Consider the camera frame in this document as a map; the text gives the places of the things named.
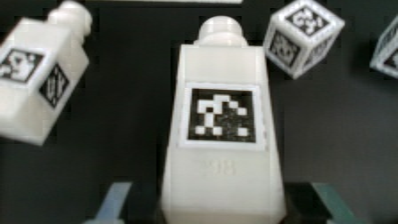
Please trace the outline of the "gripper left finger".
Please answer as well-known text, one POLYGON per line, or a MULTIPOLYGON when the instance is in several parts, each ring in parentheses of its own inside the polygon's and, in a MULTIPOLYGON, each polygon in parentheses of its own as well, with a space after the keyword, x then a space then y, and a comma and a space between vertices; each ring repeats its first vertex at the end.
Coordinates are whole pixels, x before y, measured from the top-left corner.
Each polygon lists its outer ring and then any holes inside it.
POLYGON ((125 220, 121 219, 121 211, 132 185, 132 182, 112 183, 96 216, 82 224, 125 224, 125 220))

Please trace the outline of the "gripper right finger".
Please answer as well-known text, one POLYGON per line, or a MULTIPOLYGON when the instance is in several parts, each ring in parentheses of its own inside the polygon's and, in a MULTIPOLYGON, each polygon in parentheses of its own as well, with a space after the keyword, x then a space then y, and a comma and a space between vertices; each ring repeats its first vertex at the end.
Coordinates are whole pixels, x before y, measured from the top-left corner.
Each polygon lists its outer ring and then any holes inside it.
POLYGON ((363 224, 363 220, 351 210, 333 185, 327 183, 313 183, 313 188, 331 215, 327 224, 363 224))

